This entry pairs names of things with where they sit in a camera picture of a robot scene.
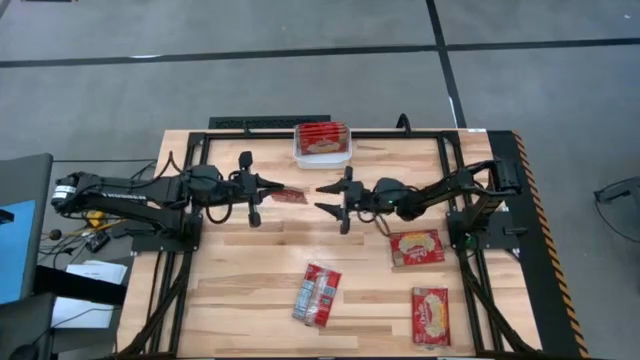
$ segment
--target plastic container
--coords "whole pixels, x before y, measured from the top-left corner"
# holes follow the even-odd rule
[[[353,144],[351,142],[351,129],[347,129],[347,151],[330,154],[302,155],[298,146],[298,128],[293,135],[293,158],[296,159],[301,169],[342,169],[349,164]]]

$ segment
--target snack package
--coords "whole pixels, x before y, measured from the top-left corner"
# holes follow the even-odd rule
[[[293,317],[310,326],[325,327],[342,274],[315,264],[307,266]]]
[[[344,123],[301,124],[296,133],[302,155],[347,151],[349,129]]]
[[[449,346],[449,294],[446,288],[413,288],[411,291],[413,342]]]
[[[395,266],[444,261],[444,248],[438,230],[396,233],[389,236]]]
[[[285,187],[280,191],[271,193],[271,198],[276,202],[290,203],[290,204],[308,204],[307,197],[304,195],[304,191],[296,189],[294,187]]]

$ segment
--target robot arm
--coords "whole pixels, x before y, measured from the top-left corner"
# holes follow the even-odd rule
[[[474,175],[489,170],[489,186],[483,188],[473,179]],[[395,212],[401,219],[412,221],[424,214],[430,206],[460,195],[478,195],[473,206],[464,210],[465,227],[482,227],[500,203],[521,191],[515,163],[507,160],[488,160],[461,168],[442,180],[423,189],[407,186],[398,180],[381,178],[373,190],[364,188],[360,181],[353,181],[353,169],[347,167],[345,175],[337,183],[316,189],[319,192],[344,193],[343,205],[316,203],[337,220],[342,221],[340,232],[349,231],[349,212],[370,212],[374,215]]]
[[[239,158],[240,170],[224,180],[213,165],[198,165],[180,175],[157,177],[150,181],[100,177],[77,172],[56,181],[51,205],[63,216],[86,210],[99,210],[130,220],[148,223],[155,230],[179,232],[184,208],[248,203],[249,222],[260,226],[256,206],[284,185],[251,174],[251,152]],[[149,206],[152,202],[157,207]]]

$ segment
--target yellow black hazard tape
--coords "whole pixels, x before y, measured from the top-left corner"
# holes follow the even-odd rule
[[[573,302],[571,301],[571,295],[569,295],[567,280],[565,279],[562,267],[560,266],[560,260],[558,259],[558,253],[556,252],[556,246],[553,242],[553,238],[551,237],[549,223],[547,222],[547,217],[544,214],[542,202],[540,201],[540,193],[538,193],[538,188],[536,187],[536,182],[534,181],[533,173],[531,172],[531,165],[529,164],[529,160],[527,159],[527,152],[524,149],[524,144],[520,135],[518,135],[516,132],[514,132],[514,135],[516,143],[518,145],[518,150],[520,151],[520,160],[522,160],[524,173],[527,177],[529,187],[531,188],[531,196],[533,197],[533,202],[536,206],[536,211],[538,212],[538,219],[540,220],[540,225],[542,226],[542,233],[544,234],[544,239],[547,244],[547,250],[549,251],[549,256],[551,257],[551,264],[553,265],[556,272],[558,287],[563,294],[562,300],[564,301],[565,307],[567,309],[567,315],[569,315],[571,327],[573,328],[573,331],[575,333],[575,339],[578,343],[580,355],[583,358],[589,358],[590,356],[589,351],[587,350],[587,343],[584,341],[582,328],[580,327],[580,323],[578,322],[578,318],[576,317]]]

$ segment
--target wooden tabletop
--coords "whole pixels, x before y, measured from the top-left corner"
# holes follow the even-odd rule
[[[169,151],[181,163],[188,134],[186,130],[166,131],[158,164],[167,161]],[[486,133],[461,130],[460,140],[466,164],[492,159]],[[238,155],[247,150],[253,151],[252,172],[304,189],[310,205],[276,203],[267,198],[259,207],[262,226],[257,229],[249,228],[248,209],[242,204],[234,206],[227,223],[206,222],[200,249],[193,257],[179,356],[474,353],[458,260],[449,246],[446,204],[429,208],[413,222],[395,215],[387,217],[394,232],[437,229],[446,245],[444,262],[394,268],[388,239],[373,224],[360,223],[354,217],[351,232],[340,235],[339,223],[311,205],[340,203],[340,196],[314,189],[337,181],[343,170],[299,169],[292,157],[291,140],[214,140],[208,164],[226,175],[237,169]],[[455,169],[452,155],[450,165]],[[354,140],[351,166],[354,179],[368,188],[385,176],[417,187],[442,177],[436,141],[430,139]],[[486,184],[486,175],[480,176],[480,182]],[[213,210],[213,216],[222,217],[224,210]],[[485,256],[496,305],[527,343],[540,348],[520,264],[503,250],[487,250]],[[135,259],[118,329],[121,347],[131,342],[146,321],[155,261],[155,253]],[[324,329],[304,326],[291,317],[311,262],[343,274]],[[410,290],[415,286],[449,289],[450,347],[426,350],[412,343]],[[479,303],[478,309],[485,346],[490,348],[486,315]],[[171,311],[165,319],[161,349],[168,346]]]

